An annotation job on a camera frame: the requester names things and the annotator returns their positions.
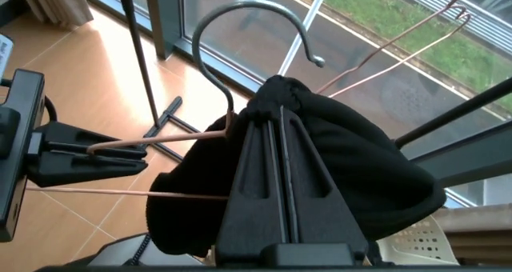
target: copper wire hanger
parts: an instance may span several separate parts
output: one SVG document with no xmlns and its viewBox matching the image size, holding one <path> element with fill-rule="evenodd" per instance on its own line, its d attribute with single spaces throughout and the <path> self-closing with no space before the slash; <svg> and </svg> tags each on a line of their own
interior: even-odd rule
<svg viewBox="0 0 512 272">
<path fill-rule="evenodd" d="M 212 10 L 205 16 L 198 24 L 192 37 L 192 56 L 194 61 L 198 65 L 199 71 L 205 76 L 208 81 L 214 84 L 221 92 L 224 93 L 227 99 L 227 113 L 226 113 L 226 127 L 223 130 L 209 131 L 202 133 L 183 134 L 183 135 L 169 135 L 159 136 L 152 138 L 138 138 L 134 140 L 118 140 L 112 142 L 104 142 L 99 144 L 91 145 L 87 148 L 87 153 L 94 154 L 96 150 L 115 148 L 121 146 L 132 146 L 138 144 L 153 144 L 161 142 L 175 142 L 184 140 L 194 139 L 207 139 L 207 138 L 220 138 L 225 137 L 227 129 L 230 126 L 232 113 L 234 112 L 233 96 L 230 90 L 219 81 L 211 72 L 208 71 L 204 62 L 201 58 L 200 53 L 200 38 L 204 29 L 219 16 L 230 12 L 232 10 L 238 10 L 243 8 L 258 8 L 263 10 L 273 11 L 277 14 L 284 16 L 297 28 L 299 35 L 304 43 L 304 50 L 309 61 L 313 62 L 318 67 L 323 67 L 325 61 L 323 58 L 314 55 L 311 52 L 309 39 L 306 34 L 306 28 L 302 24 L 301 20 L 291 10 L 284 7 L 283 5 L 271 2 L 268 0 L 237 0 L 232 3 L 222 5 L 215 10 Z M 178 194 L 178 193 L 167 193 L 167 192 L 145 192 L 145 191 L 128 191 L 128 190 L 96 190 L 96 189 L 79 189 L 79 188 L 41 188 L 28 186 L 27 190 L 32 191 L 45 191 L 45 192 L 67 192 L 67 193 L 89 193 L 89 194 L 124 194 L 124 195 L 137 195 L 137 196 L 157 196 L 157 197 L 172 197 L 172 198 L 203 198 L 212 200 L 226 200 L 227 197 L 219 196 L 205 196 L 205 195 L 191 195 L 191 194 Z"/>
<path fill-rule="evenodd" d="M 403 64 L 404 62 L 407 62 L 408 60 L 410 60 L 412 57 L 420 54 L 421 52 L 423 52 L 424 50 L 427 50 L 428 48 L 438 44 L 439 42 L 441 42 L 442 40 L 445 40 L 449 37 L 451 37 L 453 34 L 457 33 L 461 28 L 463 28 L 468 22 L 469 20 L 471 19 L 471 14 L 467 13 L 467 8 L 465 6 L 462 6 L 462 5 L 455 5 L 456 1 L 458 0 L 451 0 L 450 2 L 448 2 L 448 4 L 446 4 L 442 9 L 438 10 L 437 12 L 433 13 L 432 15 L 430 15 L 429 17 L 421 20 L 420 22 L 416 23 L 415 25 L 413 25 L 411 28 L 405 30 L 404 32 L 402 32 L 400 35 L 396 36 L 395 38 L 389 40 L 388 42 L 386 42 L 385 44 L 381 45 L 379 48 L 377 48 L 374 52 L 372 52 L 370 55 L 368 55 L 366 58 L 364 58 L 361 63 L 359 63 L 359 65 L 357 65 L 356 67 L 353 67 L 351 69 L 348 69 L 346 71 L 344 71 L 343 73 L 341 73 L 340 75 L 334 77 L 332 80 L 328 81 L 327 84 L 325 84 L 324 86 L 320 87 L 320 89 L 318 89 L 316 91 L 317 94 L 320 94 L 321 92 L 325 91 L 327 88 L 331 87 L 333 84 L 336 83 L 336 81 L 338 81 L 339 79 L 341 79 L 343 76 L 346 76 L 350 73 L 353 73 L 355 72 L 356 70 L 358 70 L 359 68 L 361 68 L 363 65 L 365 65 L 370 59 L 372 59 L 373 56 L 375 56 L 378 52 L 384 50 L 384 48 L 388 47 L 389 45 L 393 44 L 394 42 L 396 42 L 397 40 L 399 40 L 400 38 L 403 38 L 404 36 L 406 36 L 408 33 L 412 32 L 413 30 L 416 30 L 418 27 L 420 27 L 421 25 L 425 24 L 426 22 L 428 22 L 429 20 L 431 20 L 432 18 L 450 10 L 450 9 L 460 9 L 461 12 L 455 17 L 455 20 L 460 20 L 461 18 L 465 18 L 466 20 L 459 26 L 457 27 L 454 31 L 448 33 L 447 35 L 441 37 L 440 39 L 432 42 L 431 44 L 421 48 L 420 50 L 416 51 L 414 54 L 408 56 L 407 58 L 404 58 L 403 60 L 401 60 L 400 62 L 398 62 L 397 64 L 393 65 L 392 67 L 390 68 L 387 68 L 383 71 L 380 71 L 372 76 L 369 76 L 368 78 L 365 78 L 359 82 L 356 82 L 355 84 L 353 85 L 350 85 L 349 87 L 346 87 L 346 88 L 343 88 L 339 91 L 337 91 L 336 93 L 334 94 L 331 94 L 329 95 L 329 98 L 332 98 L 342 92 L 345 92 L 347 91 L 348 89 L 351 89 L 351 88 L 354 88 L 356 87 L 357 85 L 360 85 L 360 84 L 363 84 L 364 82 L 366 81 L 369 81 L 379 75 L 382 75 L 386 72 L 389 72 L 390 70 L 400 66 L 401 64 Z"/>
</svg>

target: tile floor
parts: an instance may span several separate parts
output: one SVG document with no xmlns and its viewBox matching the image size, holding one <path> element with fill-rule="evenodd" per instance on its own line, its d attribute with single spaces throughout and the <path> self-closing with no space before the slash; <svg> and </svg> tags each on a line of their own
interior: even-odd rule
<svg viewBox="0 0 512 272">
<path fill-rule="evenodd" d="M 130 34 L 123 24 L 94 9 L 94 21 L 74 31 L 38 23 L 25 14 L 0 29 L 15 40 L 5 78 L 16 68 L 44 73 L 46 94 L 58 120 L 117 138 L 141 137 L 152 125 Z M 157 59 L 148 39 L 142 44 L 154 97 L 163 111 L 176 96 L 184 103 L 177 116 L 200 130 L 225 113 L 226 100 L 187 61 Z M 246 97 L 234 92 L 236 110 Z M 167 125 L 163 134 L 185 133 Z M 180 154 L 192 142 L 168 143 Z M 149 168 L 139 175 L 70 185 L 96 189 L 147 190 L 161 171 L 176 162 L 151 148 Z M 104 244 L 144 232 L 146 198 L 27 191 L 14 241 L 0 243 L 2 271 L 32 271 L 98 251 Z"/>
</svg>

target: white plastic basket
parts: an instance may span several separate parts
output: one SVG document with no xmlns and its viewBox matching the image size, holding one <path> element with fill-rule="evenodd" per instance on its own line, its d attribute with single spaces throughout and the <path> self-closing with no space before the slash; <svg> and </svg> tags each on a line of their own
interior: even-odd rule
<svg viewBox="0 0 512 272">
<path fill-rule="evenodd" d="M 448 239 L 432 216 L 377 244 L 382 260 L 397 265 L 458 265 Z"/>
</svg>

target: guardrail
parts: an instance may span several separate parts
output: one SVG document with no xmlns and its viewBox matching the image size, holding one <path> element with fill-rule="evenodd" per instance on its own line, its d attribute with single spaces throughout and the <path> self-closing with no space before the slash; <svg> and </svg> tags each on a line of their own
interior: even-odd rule
<svg viewBox="0 0 512 272">
<path fill-rule="evenodd" d="M 443 8 L 450 0 L 413 1 L 429 10 L 437 11 Z M 493 16 L 472 2 L 467 0 L 460 0 L 460 2 L 464 3 L 468 7 L 469 12 L 475 16 L 464 29 L 512 56 L 512 25 Z M 457 13 L 458 11 L 456 10 L 448 10 L 442 16 L 447 19 L 454 19 Z"/>
</svg>

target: beige curtain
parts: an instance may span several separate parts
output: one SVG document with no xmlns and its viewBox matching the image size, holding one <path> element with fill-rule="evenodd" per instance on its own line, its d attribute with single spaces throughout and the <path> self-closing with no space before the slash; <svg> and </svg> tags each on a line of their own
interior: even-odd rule
<svg viewBox="0 0 512 272">
<path fill-rule="evenodd" d="M 512 265 L 512 204 L 441 209 L 433 216 L 459 260 Z"/>
<path fill-rule="evenodd" d="M 93 20 L 86 0 L 26 0 L 42 22 L 56 25 L 81 26 Z"/>
</svg>

